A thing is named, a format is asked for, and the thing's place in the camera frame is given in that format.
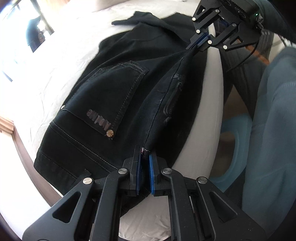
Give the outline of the dark jacket on chair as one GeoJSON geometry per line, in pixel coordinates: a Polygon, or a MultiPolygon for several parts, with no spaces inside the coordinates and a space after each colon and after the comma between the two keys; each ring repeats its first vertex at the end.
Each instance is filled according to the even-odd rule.
{"type": "Polygon", "coordinates": [[[32,52],[35,52],[45,41],[44,33],[38,27],[40,21],[40,16],[35,19],[29,20],[26,30],[27,45],[31,48],[32,52]]]}

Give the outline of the light blue slipper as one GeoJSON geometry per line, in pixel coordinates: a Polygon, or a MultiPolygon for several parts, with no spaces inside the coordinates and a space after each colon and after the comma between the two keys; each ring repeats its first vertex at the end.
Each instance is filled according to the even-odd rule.
{"type": "Polygon", "coordinates": [[[210,181],[226,191],[246,167],[252,119],[241,114],[222,121],[210,181]]]}

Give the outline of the white bed sheet mattress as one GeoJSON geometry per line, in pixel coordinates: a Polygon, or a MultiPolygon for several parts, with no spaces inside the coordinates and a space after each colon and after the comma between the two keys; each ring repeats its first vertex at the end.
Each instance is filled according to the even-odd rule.
{"type": "Polygon", "coordinates": [[[219,1],[158,1],[148,12],[116,7],[80,20],[98,53],[78,69],[82,43],[60,48],[44,73],[33,63],[14,111],[45,121],[34,171],[52,206],[27,206],[22,240],[198,240],[186,181],[207,179],[223,112],[213,17],[219,1]],[[178,198],[176,189],[183,190],[178,198]]]}

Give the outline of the black denim pants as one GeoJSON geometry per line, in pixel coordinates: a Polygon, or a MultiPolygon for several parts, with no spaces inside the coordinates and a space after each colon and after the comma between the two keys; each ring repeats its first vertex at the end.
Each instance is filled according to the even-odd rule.
{"type": "Polygon", "coordinates": [[[137,11],[113,25],[49,124],[34,168],[65,194],[85,177],[123,166],[136,145],[173,166],[200,103],[207,53],[187,50],[189,16],[137,11]]]}

